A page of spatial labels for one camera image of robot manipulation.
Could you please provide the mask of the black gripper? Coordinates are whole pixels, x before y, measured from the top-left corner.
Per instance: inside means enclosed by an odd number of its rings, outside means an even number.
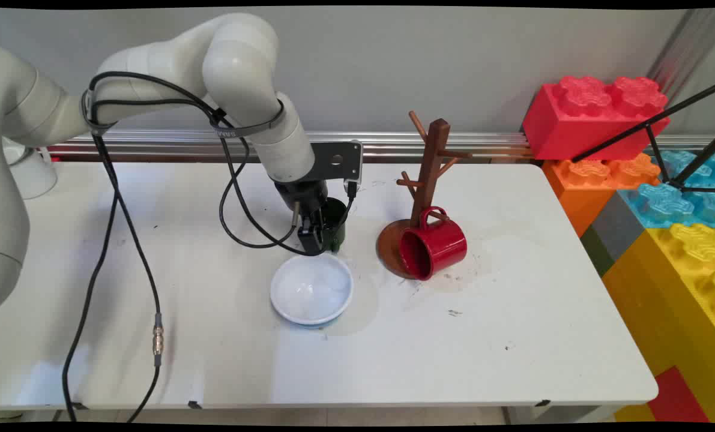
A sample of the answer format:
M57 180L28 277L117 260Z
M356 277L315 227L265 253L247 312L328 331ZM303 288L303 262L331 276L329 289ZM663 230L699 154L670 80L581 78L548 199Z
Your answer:
M300 227L298 239L307 256L316 256L333 249L333 224L322 218L321 208L327 204L326 180L278 182L275 188L286 206L291 209L292 225L299 219L310 222L311 227Z

